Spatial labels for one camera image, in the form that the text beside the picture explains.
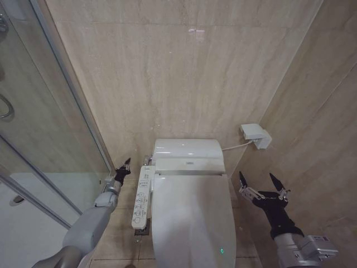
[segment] glass shower door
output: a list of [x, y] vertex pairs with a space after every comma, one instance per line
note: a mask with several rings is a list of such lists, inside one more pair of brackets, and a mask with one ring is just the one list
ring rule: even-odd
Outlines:
[[0, 167], [72, 224], [109, 170], [30, 2], [0, 2]]

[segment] toilet tank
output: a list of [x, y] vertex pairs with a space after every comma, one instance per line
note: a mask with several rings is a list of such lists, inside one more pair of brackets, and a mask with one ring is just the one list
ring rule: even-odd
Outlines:
[[162, 175], [225, 174], [221, 146], [211, 139], [159, 138], [152, 165]]

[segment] toilet seat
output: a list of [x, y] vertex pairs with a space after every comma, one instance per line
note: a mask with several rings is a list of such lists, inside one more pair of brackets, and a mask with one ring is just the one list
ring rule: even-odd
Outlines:
[[152, 237], [158, 268], [235, 265], [228, 178], [155, 174]]

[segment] tile floor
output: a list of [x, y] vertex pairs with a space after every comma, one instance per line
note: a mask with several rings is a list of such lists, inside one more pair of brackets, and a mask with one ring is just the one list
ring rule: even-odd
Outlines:
[[[152, 236], [134, 236], [131, 227], [137, 180], [125, 180], [116, 210], [90, 263], [90, 268], [155, 268]], [[247, 222], [234, 191], [231, 192], [237, 235], [238, 268], [262, 268]]]

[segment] gray robot arm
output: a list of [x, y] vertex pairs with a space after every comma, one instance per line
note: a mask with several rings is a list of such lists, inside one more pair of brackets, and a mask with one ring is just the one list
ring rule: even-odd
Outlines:
[[63, 248], [55, 255], [37, 262], [32, 268], [77, 268], [86, 267], [87, 256], [94, 251], [105, 228], [110, 214], [118, 203], [118, 195], [124, 177], [130, 174], [130, 159], [116, 170], [116, 183], [107, 185], [105, 191], [95, 200], [94, 206], [87, 209], [67, 231]]
[[273, 174], [270, 176], [277, 193], [256, 191], [248, 187], [241, 172], [239, 192], [245, 199], [264, 210], [272, 227], [271, 237], [278, 246], [280, 267], [321, 267], [321, 263], [336, 256], [338, 250], [326, 236], [304, 236], [284, 209], [288, 204], [287, 194], [290, 190], [286, 190]]

